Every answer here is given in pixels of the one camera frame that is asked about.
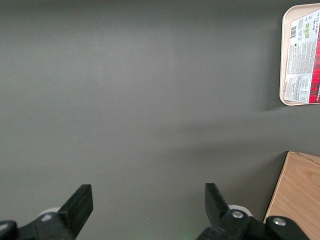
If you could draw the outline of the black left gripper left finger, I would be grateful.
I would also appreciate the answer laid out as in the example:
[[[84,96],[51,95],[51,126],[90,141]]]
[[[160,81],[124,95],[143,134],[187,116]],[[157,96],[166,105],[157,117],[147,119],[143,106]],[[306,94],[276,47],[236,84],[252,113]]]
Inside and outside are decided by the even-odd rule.
[[[56,212],[47,212],[18,227],[14,220],[0,222],[2,240],[75,240],[93,211],[92,186],[82,184]]]

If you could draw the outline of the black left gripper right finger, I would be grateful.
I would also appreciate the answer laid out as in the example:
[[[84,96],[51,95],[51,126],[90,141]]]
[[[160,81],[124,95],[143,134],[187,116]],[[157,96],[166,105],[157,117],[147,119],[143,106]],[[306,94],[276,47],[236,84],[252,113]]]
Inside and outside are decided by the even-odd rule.
[[[198,240],[308,240],[290,218],[269,216],[260,222],[241,209],[232,209],[214,183],[205,184],[205,211],[210,222]]]

